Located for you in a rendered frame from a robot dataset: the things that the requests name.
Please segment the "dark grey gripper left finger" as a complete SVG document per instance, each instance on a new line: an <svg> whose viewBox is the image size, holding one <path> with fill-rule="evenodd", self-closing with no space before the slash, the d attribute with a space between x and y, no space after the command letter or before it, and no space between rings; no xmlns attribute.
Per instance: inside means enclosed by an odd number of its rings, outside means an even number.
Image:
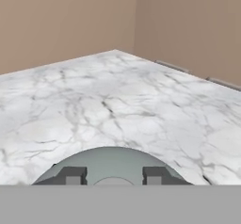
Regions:
<svg viewBox="0 0 241 224"><path fill-rule="evenodd" d="M34 185L87 185L87 174L86 167L52 166L34 182Z"/></svg>

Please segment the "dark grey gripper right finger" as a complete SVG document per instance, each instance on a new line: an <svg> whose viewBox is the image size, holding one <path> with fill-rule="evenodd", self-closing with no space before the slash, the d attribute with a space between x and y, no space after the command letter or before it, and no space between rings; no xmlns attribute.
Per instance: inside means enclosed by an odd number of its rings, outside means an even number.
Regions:
<svg viewBox="0 0 241 224"><path fill-rule="evenodd" d="M143 185L190 185L184 179L173 177L165 167L144 167Z"/></svg>

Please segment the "pale grey round object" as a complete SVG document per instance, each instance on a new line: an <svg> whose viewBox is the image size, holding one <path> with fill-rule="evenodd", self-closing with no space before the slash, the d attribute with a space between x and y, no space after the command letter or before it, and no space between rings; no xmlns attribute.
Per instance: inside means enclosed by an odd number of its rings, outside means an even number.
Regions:
<svg viewBox="0 0 241 224"><path fill-rule="evenodd" d="M87 185L143 185L144 167L165 167L173 177L184 179L176 170L158 158L123 147L89 149L54 163L53 166L86 167Z"/></svg>

